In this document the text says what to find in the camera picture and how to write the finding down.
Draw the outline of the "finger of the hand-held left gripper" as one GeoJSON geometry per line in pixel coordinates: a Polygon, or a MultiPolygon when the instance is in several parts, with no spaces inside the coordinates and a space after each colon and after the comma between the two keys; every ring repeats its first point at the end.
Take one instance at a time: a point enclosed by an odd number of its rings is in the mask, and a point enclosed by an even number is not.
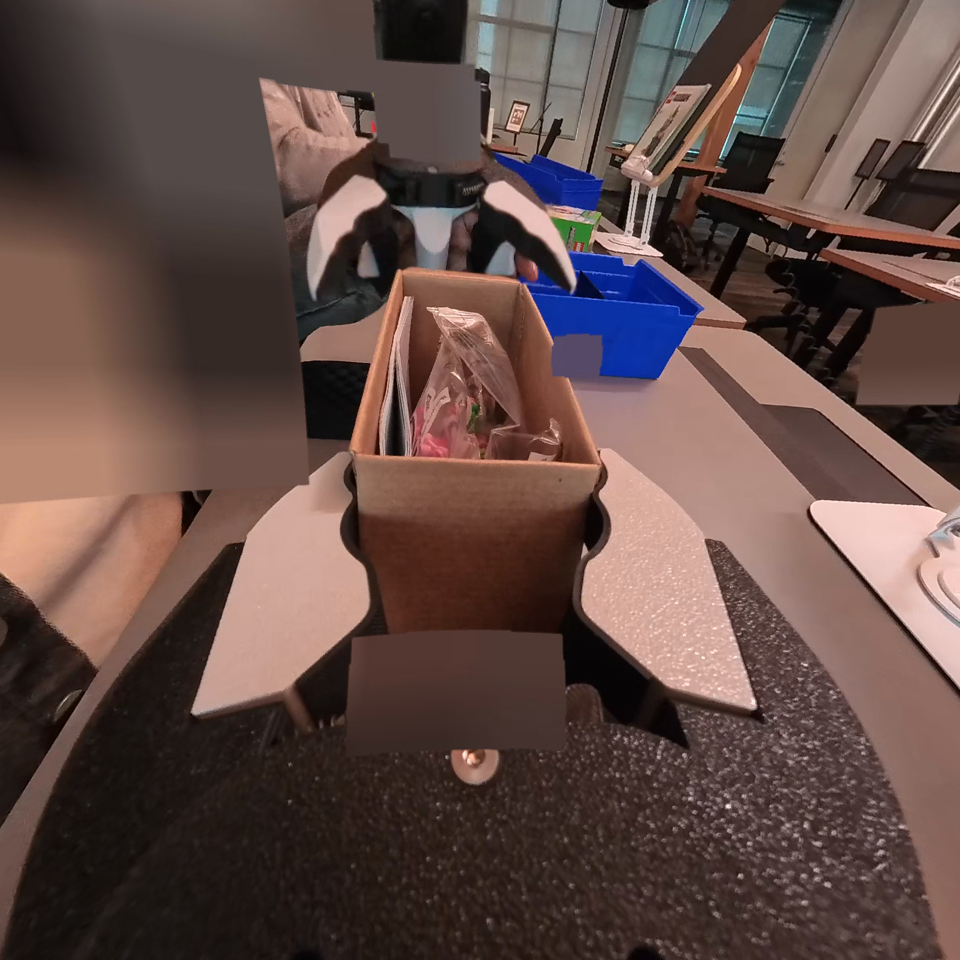
{"type": "Polygon", "coordinates": [[[318,207],[306,253],[306,281],[311,299],[317,299],[338,246],[356,234],[361,218],[390,211],[385,190],[373,178],[359,174],[318,207]]]}
{"type": "Polygon", "coordinates": [[[510,182],[489,182],[478,201],[478,271],[491,273],[498,251],[509,244],[540,274],[572,293],[577,274],[546,209],[510,182]]]}

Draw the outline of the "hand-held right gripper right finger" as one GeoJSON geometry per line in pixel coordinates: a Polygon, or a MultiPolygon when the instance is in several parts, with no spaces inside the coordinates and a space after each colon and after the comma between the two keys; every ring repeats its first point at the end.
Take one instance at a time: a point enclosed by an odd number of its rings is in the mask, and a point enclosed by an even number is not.
{"type": "Polygon", "coordinates": [[[588,636],[575,654],[616,721],[654,728],[667,703],[751,716],[759,703],[707,546],[667,492],[611,448],[591,507],[600,526],[574,578],[588,636]]]}

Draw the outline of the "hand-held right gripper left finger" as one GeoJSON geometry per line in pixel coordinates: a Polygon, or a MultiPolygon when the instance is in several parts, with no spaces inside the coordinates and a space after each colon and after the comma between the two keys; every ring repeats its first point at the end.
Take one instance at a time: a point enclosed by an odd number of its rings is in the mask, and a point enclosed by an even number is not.
{"type": "Polygon", "coordinates": [[[193,717],[280,706],[302,730],[345,721],[352,639],[372,606],[350,544],[352,467],[348,452],[336,453],[246,535],[193,717]]]}

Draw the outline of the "green cardboard box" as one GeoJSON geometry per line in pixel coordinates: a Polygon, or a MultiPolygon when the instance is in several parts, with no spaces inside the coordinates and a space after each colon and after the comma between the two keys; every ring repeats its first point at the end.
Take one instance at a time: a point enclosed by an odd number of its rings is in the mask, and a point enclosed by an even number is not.
{"type": "Polygon", "coordinates": [[[593,250],[600,211],[556,204],[547,204],[546,211],[569,252],[588,254],[593,250]]]}

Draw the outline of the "blue plastic bin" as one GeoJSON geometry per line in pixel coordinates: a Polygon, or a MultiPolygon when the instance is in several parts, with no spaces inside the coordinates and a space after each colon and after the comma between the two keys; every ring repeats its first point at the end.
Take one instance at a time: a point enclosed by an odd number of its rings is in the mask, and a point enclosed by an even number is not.
{"type": "Polygon", "coordinates": [[[599,338],[599,373],[656,379],[683,342],[703,306],[650,263],[626,265],[616,256],[574,251],[573,293],[544,273],[527,284],[554,337],[599,338]]]}
{"type": "Polygon", "coordinates": [[[521,177],[547,206],[596,210],[602,192],[601,178],[539,154],[529,161],[500,152],[493,156],[501,166],[521,177]]]}

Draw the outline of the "black floor lamp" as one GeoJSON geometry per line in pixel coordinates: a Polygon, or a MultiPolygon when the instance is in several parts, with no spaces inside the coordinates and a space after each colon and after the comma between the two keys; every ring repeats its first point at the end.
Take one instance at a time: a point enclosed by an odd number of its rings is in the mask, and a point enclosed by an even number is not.
{"type": "Polygon", "coordinates": [[[613,35],[607,51],[601,97],[595,111],[595,123],[588,155],[589,172],[603,176],[607,169],[605,148],[613,143],[618,114],[637,48],[644,13],[638,9],[614,11],[613,35]]]}

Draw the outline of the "white instruction booklet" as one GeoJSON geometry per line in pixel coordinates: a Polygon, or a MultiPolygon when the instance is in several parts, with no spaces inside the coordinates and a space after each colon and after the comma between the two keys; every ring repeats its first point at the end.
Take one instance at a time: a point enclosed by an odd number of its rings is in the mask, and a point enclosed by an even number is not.
{"type": "Polygon", "coordinates": [[[387,370],[386,388],[378,424],[378,450],[382,455],[413,455],[413,409],[410,388],[410,333],[414,297],[403,298],[394,330],[387,370]]]}

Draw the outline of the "black mesh wrist pad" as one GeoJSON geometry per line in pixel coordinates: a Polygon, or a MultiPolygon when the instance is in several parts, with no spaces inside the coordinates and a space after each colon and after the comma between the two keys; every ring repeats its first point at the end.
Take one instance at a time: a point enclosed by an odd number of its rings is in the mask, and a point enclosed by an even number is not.
{"type": "Polygon", "coordinates": [[[309,440],[351,440],[369,369],[369,363],[301,362],[309,440]]]}

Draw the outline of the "person's cream shirt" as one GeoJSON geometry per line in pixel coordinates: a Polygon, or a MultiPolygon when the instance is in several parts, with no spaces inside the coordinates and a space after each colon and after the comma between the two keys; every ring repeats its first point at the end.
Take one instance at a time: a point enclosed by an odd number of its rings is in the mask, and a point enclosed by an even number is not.
{"type": "Polygon", "coordinates": [[[183,536],[179,492],[5,503],[1,571],[99,668],[183,536]]]}

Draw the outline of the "brown top office desk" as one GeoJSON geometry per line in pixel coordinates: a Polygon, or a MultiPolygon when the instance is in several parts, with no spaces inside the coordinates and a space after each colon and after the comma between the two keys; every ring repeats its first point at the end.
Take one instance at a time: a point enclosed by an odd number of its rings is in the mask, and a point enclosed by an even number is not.
{"type": "Polygon", "coordinates": [[[820,259],[884,283],[917,300],[950,303],[959,300],[959,263],[940,258],[898,256],[828,247],[820,259]]]}
{"type": "Polygon", "coordinates": [[[703,197],[717,199],[740,209],[782,220],[833,236],[867,238],[874,241],[918,246],[922,249],[958,250],[959,239],[952,235],[923,230],[845,209],[831,209],[822,204],[801,201],[790,205],[765,194],[704,186],[703,197]]]}

